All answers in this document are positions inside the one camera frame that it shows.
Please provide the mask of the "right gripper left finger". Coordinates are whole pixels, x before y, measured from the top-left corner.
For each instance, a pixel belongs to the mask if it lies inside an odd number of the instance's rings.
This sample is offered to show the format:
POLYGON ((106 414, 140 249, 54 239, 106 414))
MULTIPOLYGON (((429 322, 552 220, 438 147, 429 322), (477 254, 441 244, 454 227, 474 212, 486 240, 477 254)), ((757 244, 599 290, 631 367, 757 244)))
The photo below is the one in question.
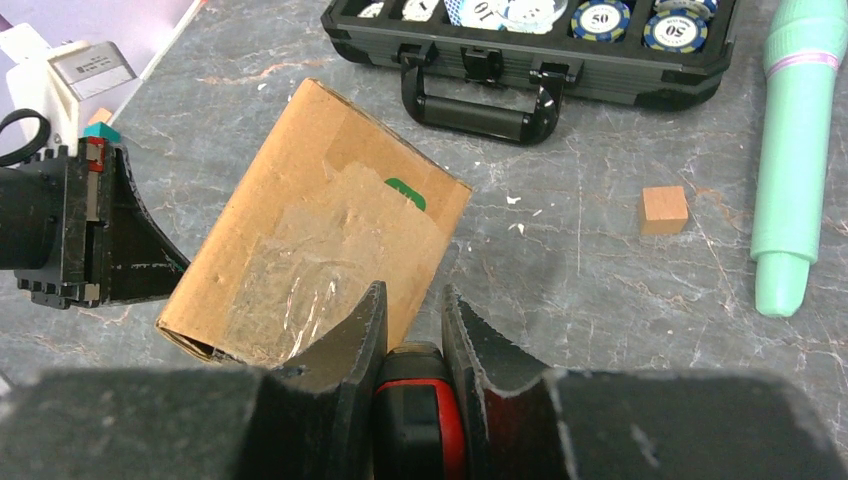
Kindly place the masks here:
POLYGON ((387 289, 283 365, 63 369, 1 401, 5 479, 361 479, 387 289))

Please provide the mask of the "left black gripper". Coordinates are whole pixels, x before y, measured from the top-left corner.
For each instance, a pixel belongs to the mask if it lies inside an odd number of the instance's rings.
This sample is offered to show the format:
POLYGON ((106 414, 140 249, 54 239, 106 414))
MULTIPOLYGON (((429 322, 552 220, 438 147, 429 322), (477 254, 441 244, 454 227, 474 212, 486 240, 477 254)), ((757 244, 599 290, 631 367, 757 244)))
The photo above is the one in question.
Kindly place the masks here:
POLYGON ((33 269, 16 269, 17 288, 33 303, 65 310, 106 301, 133 304, 168 298, 190 261, 145 207, 129 154, 99 137, 83 137, 75 152, 46 149, 18 170, 34 182, 43 210, 29 216, 45 240, 33 269), (102 259, 103 175, 112 165, 108 201, 108 267, 102 259))

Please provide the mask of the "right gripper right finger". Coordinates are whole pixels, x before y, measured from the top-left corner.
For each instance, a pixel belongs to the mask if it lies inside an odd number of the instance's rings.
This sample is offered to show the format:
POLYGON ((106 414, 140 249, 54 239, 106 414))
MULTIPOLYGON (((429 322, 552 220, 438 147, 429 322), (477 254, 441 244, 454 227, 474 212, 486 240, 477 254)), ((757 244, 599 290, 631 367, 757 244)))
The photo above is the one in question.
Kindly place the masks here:
POLYGON ((808 397, 757 370, 572 370, 507 339, 453 286, 442 346, 473 479, 843 479, 808 397))

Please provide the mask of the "red black utility knife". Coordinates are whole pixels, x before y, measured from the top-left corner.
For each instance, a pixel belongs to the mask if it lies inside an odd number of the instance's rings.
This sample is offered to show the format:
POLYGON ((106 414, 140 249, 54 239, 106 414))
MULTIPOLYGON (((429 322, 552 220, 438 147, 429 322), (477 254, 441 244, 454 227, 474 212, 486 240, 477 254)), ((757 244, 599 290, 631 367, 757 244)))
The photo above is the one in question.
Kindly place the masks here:
POLYGON ((378 373, 371 411, 375 479, 465 479, 465 432, 439 348, 406 342, 378 373))

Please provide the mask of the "brown cardboard express box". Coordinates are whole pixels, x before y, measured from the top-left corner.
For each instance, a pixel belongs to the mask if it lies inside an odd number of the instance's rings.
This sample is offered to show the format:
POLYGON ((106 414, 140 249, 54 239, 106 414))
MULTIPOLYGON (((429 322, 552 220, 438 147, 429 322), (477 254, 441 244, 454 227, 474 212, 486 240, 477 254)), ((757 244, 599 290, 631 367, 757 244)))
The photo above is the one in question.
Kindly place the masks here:
POLYGON ((304 80, 166 302, 156 329, 205 362, 276 367, 371 283, 388 344, 416 318, 471 187, 314 78, 304 80))

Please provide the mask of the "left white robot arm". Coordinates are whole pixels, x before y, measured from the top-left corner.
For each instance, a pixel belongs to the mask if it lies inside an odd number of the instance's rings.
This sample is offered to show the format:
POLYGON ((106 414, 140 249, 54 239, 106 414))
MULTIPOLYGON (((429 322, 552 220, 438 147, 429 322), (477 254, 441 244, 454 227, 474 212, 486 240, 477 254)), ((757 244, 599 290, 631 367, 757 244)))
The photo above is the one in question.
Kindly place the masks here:
POLYGON ((188 258, 162 232, 134 181, 127 149, 102 137, 48 147, 51 124, 1 157, 1 268, 33 303, 60 310, 166 299, 188 258))

